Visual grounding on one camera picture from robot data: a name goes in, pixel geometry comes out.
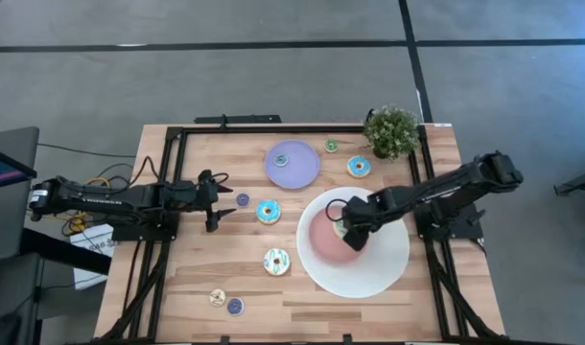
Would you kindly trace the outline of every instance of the potted plant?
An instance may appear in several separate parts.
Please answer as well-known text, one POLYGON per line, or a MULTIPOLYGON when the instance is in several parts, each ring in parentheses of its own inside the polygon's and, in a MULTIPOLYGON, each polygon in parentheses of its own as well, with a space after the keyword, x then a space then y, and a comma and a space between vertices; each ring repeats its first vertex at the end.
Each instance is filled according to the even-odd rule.
POLYGON ((378 158, 396 159, 418 146, 416 116, 394 105, 371 109, 364 123, 363 135, 378 158))

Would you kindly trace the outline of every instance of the donut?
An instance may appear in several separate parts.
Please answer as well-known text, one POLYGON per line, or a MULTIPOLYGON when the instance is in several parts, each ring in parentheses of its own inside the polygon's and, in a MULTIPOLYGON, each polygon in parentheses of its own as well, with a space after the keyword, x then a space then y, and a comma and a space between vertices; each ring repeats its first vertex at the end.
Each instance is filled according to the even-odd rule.
POLYGON ((241 298, 231 298, 226 305, 226 310, 232 316, 239 316, 244 312, 244 301, 241 298))
POLYGON ((333 140, 333 139, 329 139, 326 142, 324 142, 324 150, 326 150, 329 153, 333 153, 335 151, 338 150, 338 142, 333 140))
POLYGON ((338 220, 333 222, 333 231, 335 232, 336 236, 343 239, 344 236, 348 233, 348 229, 343 226, 343 220, 338 220))
POLYGON ((216 288, 209 294, 209 303, 214 307, 219 307, 224 304, 226 300, 226 293, 219 288, 216 288))
POLYGON ((354 156, 348 160, 348 172, 353 177, 365 177, 371 172, 371 164, 363 156, 354 156))
POLYGON ((274 224, 280 219, 280 204, 275 200, 261 200, 256 208, 256 217, 263 224, 274 224))
POLYGON ((268 274, 280 276, 289 270, 291 257, 284 249, 270 249, 263 258, 263 267, 268 274))
POLYGON ((246 207, 250 203, 250 197, 246 193, 237 195, 235 200, 240 207, 246 207))
POLYGON ((283 153, 277 154, 275 158, 273 158, 273 163, 276 167, 282 168, 289 163, 289 157, 283 153))

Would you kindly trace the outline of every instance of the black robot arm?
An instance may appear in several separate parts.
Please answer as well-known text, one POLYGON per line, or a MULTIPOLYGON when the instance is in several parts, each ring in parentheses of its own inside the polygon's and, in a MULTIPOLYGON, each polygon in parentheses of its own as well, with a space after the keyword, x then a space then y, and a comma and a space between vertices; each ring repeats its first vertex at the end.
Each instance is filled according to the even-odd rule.
POLYGON ((142 234, 156 234, 143 239, 159 241, 164 238, 159 239, 158 233, 165 234, 167 239, 175 236, 171 227, 176 232, 177 216, 181 212, 204 211, 207 232, 215 231, 221 217, 235 210, 214 212, 212 204, 218 201, 218 193, 230 192, 233 191, 216 181, 209 170, 199 175, 197 184, 156 182, 119 189, 82 185, 58 176, 33 186, 29 208, 34 221, 43 215, 68 210, 103 214, 103 221, 114 228, 115 241, 138 240, 142 234))
POLYGON ((455 171, 415 186, 384 188, 367 198, 352 197, 342 209, 343 237, 353 249, 363 249, 369 233, 400 219, 420 204, 429 202, 435 227, 445 225, 460 209, 488 193, 514 191, 523 182, 507 155, 498 151, 476 157, 455 171))

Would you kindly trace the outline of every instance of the blue cookie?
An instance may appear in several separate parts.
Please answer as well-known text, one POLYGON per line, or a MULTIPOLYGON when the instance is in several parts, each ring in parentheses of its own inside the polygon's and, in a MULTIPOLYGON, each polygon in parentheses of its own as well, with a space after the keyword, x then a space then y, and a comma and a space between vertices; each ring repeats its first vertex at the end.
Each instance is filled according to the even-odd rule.
POLYGON ((273 159, 273 163, 276 167, 282 168, 289 163, 289 157, 284 153, 278 154, 273 159))
POLYGON ((246 207, 250 203, 250 197, 246 193, 237 195, 236 200, 240 207, 246 207))
POLYGON ((231 300, 228 301, 228 304, 226 305, 226 310, 232 316, 241 315, 242 312, 244 312, 244 301, 242 301, 240 298, 231 298, 231 300))
POLYGON ((280 219, 280 204, 275 200, 262 200, 256 208, 256 217, 263 224, 273 224, 280 219))
POLYGON ((371 164, 363 156, 354 156, 348 160, 348 172, 353 177, 365 177, 371 172, 371 164))

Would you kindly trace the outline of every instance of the wooden tabletop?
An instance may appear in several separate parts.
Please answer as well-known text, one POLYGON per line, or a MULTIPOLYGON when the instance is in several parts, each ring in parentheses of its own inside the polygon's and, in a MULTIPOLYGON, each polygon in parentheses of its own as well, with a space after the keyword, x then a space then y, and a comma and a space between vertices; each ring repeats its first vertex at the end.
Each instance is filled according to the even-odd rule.
MULTIPOLYGON (((146 155, 159 165, 166 128, 144 126, 135 173, 146 155)), ((456 169, 460 157, 453 129, 427 125, 427 131, 435 173, 456 169)), ((340 186, 379 190, 391 185, 411 185, 407 157, 394 162, 379 160, 364 148, 366 145, 360 134, 190 135, 182 179, 196 180, 203 169, 226 172, 230 178, 224 185, 235 192, 221 195, 215 209, 236 207, 235 196, 241 192, 248 193, 251 202, 249 207, 224 218, 212 234, 205 232, 203 213, 182 216, 169 256, 157 341, 219 341, 223 334, 230 335, 231 341, 341 341, 343 334, 352 334, 359 341, 439 339, 425 249, 416 237, 411 214, 404 217, 410 241, 408 267, 396 283, 378 295, 363 299, 333 295, 314 283, 299 261, 296 225, 304 207, 315 197, 340 186), (322 148, 329 138, 339 142, 336 153, 326 153, 322 148), (320 174, 305 189, 283 190, 265 175, 265 155, 285 139, 304 140, 320 155, 320 174), (357 154, 367 157, 372 165, 371 174, 363 179, 351 177, 345 168, 347 160, 357 154), (265 198, 277 199, 282 207, 281 219, 271 226, 261 224, 255 216, 257 203, 265 198), (262 267, 263 256, 273 247, 284 248, 291 255, 291 269, 281 277, 269 276, 262 267), (233 317, 225 307, 212 307, 208 296, 215 288, 225 290, 227 297, 241 297, 246 303, 244 313, 233 317)), ((420 151, 417 157, 424 179, 420 151)), ((170 167, 174 159, 172 154, 170 167)), ((154 181, 150 172, 143 172, 137 183, 154 181)), ((484 255, 469 241, 451 244, 461 292, 486 324, 502 333, 484 255)), ((136 242, 123 242, 116 247, 95 336, 108 331, 122 312, 135 245, 136 242)), ((140 254, 135 268, 135 284, 141 257, 140 254)), ((444 293, 450 329, 455 334, 452 303, 444 293)), ((143 308, 140 335, 147 332, 151 300, 149 296, 143 308)))

